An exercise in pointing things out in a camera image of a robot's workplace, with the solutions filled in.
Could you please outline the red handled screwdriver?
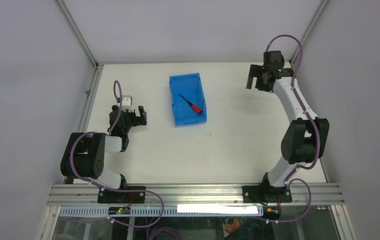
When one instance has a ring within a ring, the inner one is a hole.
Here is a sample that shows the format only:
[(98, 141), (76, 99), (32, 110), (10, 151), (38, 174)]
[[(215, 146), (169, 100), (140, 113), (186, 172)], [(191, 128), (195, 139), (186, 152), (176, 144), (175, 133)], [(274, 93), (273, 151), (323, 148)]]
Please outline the red handled screwdriver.
[(190, 108), (198, 115), (202, 113), (202, 109), (199, 108), (197, 105), (193, 104), (191, 101), (189, 101), (187, 98), (185, 98), (182, 94), (179, 94), (181, 98), (184, 99), (184, 101), (190, 106)]

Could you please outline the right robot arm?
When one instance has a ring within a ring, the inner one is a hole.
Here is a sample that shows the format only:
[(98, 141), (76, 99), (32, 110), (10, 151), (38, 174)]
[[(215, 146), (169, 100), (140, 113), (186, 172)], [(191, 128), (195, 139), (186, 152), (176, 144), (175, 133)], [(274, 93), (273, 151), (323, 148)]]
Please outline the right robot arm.
[(312, 169), (323, 155), (330, 123), (320, 118), (303, 97), (296, 73), (285, 67), (279, 50), (263, 53), (263, 64), (252, 64), (246, 88), (274, 93), (280, 100), (289, 120), (281, 141), (281, 158), (275, 167), (265, 173), (258, 186), (266, 198), (286, 194), (290, 178), (300, 169)]

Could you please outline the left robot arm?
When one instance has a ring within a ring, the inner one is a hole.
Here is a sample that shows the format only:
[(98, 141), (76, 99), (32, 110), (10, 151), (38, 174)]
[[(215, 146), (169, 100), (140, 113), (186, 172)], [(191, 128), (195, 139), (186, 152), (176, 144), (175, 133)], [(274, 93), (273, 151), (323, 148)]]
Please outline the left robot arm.
[(113, 128), (111, 134), (71, 133), (60, 162), (61, 174), (95, 184), (103, 190), (127, 191), (125, 176), (106, 168), (104, 157), (106, 153), (125, 152), (131, 128), (147, 125), (147, 113), (144, 107), (140, 105), (138, 112), (139, 114), (132, 106), (120, 111), (118, 105), (113, 105), (109, 114), (109, 124)]

